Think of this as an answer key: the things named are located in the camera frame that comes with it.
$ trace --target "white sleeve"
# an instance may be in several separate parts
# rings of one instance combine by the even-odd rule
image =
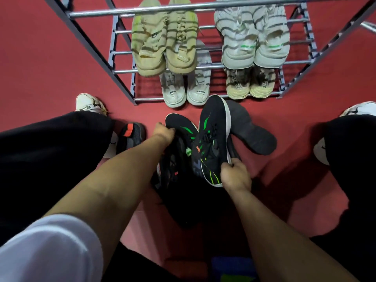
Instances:
[[[70,215],[41,218],[0,247],[0,281],[99,282],[102,270],[97,235]]]

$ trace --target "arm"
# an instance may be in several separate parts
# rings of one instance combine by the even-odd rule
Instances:
[[[105,270],[141,195],[150,184],[162,152],[174,130],[157,123],[152,137],[93,171],[45,216],[65,213],[86,222],[97,234]]]
[[[357,281],[337,261],[279,219],[251,194],[246,166],[223,163],[221,180],[233,200],[262,281]]]

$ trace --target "metal shoe rack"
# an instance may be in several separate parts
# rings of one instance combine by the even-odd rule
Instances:
[[[73,12],[71,11],[73,0],[45,0],[46,3],[55,11],[55,13],[63,20],[63,22],[68,26],[68,28],[73,32],[73,34],[78,38],[78,40],[83,44],[87,51],[94,57],[94,59],[99,63],[103,70],[111,77],[111,79],[116,83],[120,90],[125,96],[134,104],[137,105],[140,102],[146,101],[163,101],[163,98],[137,98],[135,93],[136,86],[136,74],[137,67],[133,60],[132,69],[129,70],[115,70],[115,56],[121,56],[126,54],[132,54],[129,51],[117,51],[116,42],[117,37],[121,35],[128,47],[130,49],[131,39],[129,34],[132,33],[131,30],[127,30],[122,22],[122,18],[133,18],[135,14],[146,14],[154,12],[171,12],[177,10],[194,10],[196,13],[200,12],[213,12],[215,9],[229,8],[229,7],[242,7],[242,6],[253,6],[253,5],[271,5],[271,4],[284,4],[293,5],[295,9],[289,20],[287,21],[289,28],[291,28],[295,23],[303,23],[304,30],[306,34],[306,39],[291,41],[290,45],[296,44],[307,44],[308,45],[308,59],[296,60],[296,61],[286,61],[283,66],[278,69],[278,79],[279,79],[279,89],[274,91],[272,95],[282,98],[304,75],[306,75],[320,60],[322,60],[327,54],[332,51],[336,45],[338,45],[343,39],[346,38],[355,28],[362,24],[367,24],[363,21],[368,18],[376,9],[376,0],[369,0],[363,8],[360,9],[358,13],[355,14],[351,20],[346,23],[343,29],[336,34],[336,36],[320,51],[317,50],[315,36],[313,34],[313,29],[311,21],[308,14],[307,2],[313,1],[324,1],[324,0],[247,0],[247,1],[223,1],[223,2],[210,2],[210,3],[200,3],[200,4],[188,4],[188,5],[167,5],[160,7],[150,7],[150,8],[131,8],[131,9],[116,9],[113,0],[105,0],[109,9],[105,10],[92,10],[92,11],[82,11]],[[85,34],[82,28],[75,21],[77,18],[88,18],[88,17],[98,17],[98,16],[113,16],[112,31],[111,31],[111,42],[109,49],[108,60],[98,51],[96,46],[90,40],[90,38]],[[215,25],[202,25],[201,30],[204,29],[215,29]],[[222,51],[221,46],[217,47],[207,47],[209,51]],[[305,64],[305,66],[299,71],[299,73],[289,82],[285,82],[283,67],[285,65],[291,64]],[[198,66],[197,69],[202,70],[217,70],[223,69],[224,65],[221,63],[212,63],[211,65]],[[123,83],[123,81],[118,76],[123,73],[131,73],[132,79],[130,83],[130,89]]]

